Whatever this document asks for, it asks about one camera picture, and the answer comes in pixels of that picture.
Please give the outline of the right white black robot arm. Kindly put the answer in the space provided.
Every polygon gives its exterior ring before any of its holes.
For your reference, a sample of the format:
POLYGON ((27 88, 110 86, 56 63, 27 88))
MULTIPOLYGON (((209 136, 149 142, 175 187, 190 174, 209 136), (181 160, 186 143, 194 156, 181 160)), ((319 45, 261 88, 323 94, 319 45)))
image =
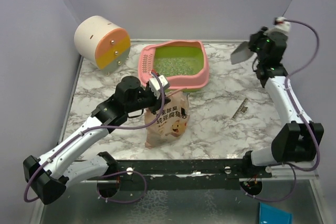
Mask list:
POLYGON ((315 161, 312 167, 297 168, 311 172, 320 163, 319 144, 324 128, 314 123, 300 105, 290 83, 291 75, 281 63, 289 31, 290 23, 284 20, 271 29, 263 27, 248 42, 248 49, 257 55, 256 76, 275 105, 282 129, 269 147, 250 152, 250 159, 241 164, 246 177, 258 174, 260 166, 296 166, 299 162, 315 161))

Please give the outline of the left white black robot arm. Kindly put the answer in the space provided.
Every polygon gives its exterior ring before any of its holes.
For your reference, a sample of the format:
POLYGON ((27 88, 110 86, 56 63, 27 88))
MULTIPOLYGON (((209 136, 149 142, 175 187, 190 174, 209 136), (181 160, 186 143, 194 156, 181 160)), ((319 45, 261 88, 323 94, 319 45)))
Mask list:
POLYGON ((90 178, 110 179, 125 174, 119 163, 108 153, 82 163, 76 159, 94 143, 115 129, 134 130, 125 127, 130 113, 149 109, 157 117, 169 102, 165 90, 170 86, 167 78, 151 72, 145 88, 134 76, 126 76, 117 84, 114 94, 92 111, 82 126, 71 136, 47 153, 29 156, 23 162, 26 189, 32 189, 36 199, 48 205, 55 202, 68 187, 90 178))

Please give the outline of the orange cat litter bag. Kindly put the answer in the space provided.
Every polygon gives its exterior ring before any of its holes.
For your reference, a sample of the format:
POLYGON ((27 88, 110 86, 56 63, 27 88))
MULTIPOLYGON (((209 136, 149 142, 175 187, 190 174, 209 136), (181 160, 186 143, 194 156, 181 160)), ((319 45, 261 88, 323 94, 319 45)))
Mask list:
POLYGON ((190 119, 189 94, 182 90, 167 94, 167 103, 156 123, 146 128, 145 147, 154 148, 174 142, 186 131, 190 119))

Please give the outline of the grey metal litter scoop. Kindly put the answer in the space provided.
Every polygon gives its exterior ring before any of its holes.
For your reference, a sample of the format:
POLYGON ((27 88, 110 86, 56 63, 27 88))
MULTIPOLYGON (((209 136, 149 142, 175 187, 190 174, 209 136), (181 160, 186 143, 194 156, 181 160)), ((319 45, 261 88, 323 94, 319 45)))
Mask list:
POLYGON ((243 41, 231 54, 230 61, 231 64, 235 65, 238 63, 242 63, 248 59, 250 59, 254 52, 252 52, 248 47, 249 42, 243 41))

